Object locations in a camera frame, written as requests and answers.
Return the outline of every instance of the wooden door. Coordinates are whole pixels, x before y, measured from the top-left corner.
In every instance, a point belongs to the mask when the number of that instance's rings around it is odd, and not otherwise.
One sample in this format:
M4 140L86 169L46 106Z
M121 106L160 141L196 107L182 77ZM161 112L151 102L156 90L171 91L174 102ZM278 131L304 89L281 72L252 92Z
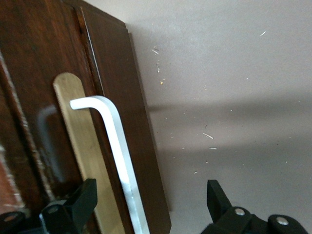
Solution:
M4 1L0 59L0 144L7 168L0 168L0 175L11 173L15 185L2 188L17 189L21 199L11 200L11 209L25 207L38 215L49 201L69 195L82 182L52 86L58 74L69 72L81 79L87 96L104 95L116 104L150 231L169 233L169 213L125 24L80 0ZM92 117L125 231L133 233L104 125L96 111ZM8 210L7 194L0 200L1 212ZM88 230L98 233L94 218Z

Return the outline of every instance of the dark wood panel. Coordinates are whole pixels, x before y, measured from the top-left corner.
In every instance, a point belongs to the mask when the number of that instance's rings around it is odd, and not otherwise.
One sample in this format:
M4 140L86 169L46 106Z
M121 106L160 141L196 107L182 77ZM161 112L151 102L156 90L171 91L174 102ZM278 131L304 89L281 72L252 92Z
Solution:
M58 74L70 72L81 78L87 95L96 94L80 38L74 9L61 1L0 6L0 47L10 74L2 82L12 82L16 90L25 117L20 125L50 199L70 194L81 183L52 86Z
M37 215L45 194L33 174L1 88L0 126L0 214L27 208Z
M121 115L150 232L169 233L169 212L128 30L100 14L82 10L102 85L97 90L103 90L101 95L112 100Z
M87 10L93 12L93 13L97 13L98 15L106 18L107 20L109 20L111 22L114 22L114 23L116 23L116 24L118 24L120 26L125 27L125 23L124 22L122 22L122 21L116 19L115 17L107 14L106 12L103 12L100 9L98 9L98 8L88 4L88 3L86 3L85 1L82 1L82 0L63 0L63 2L71 5L72 7L76 8L77 10L83 8L83 9L87 9Z

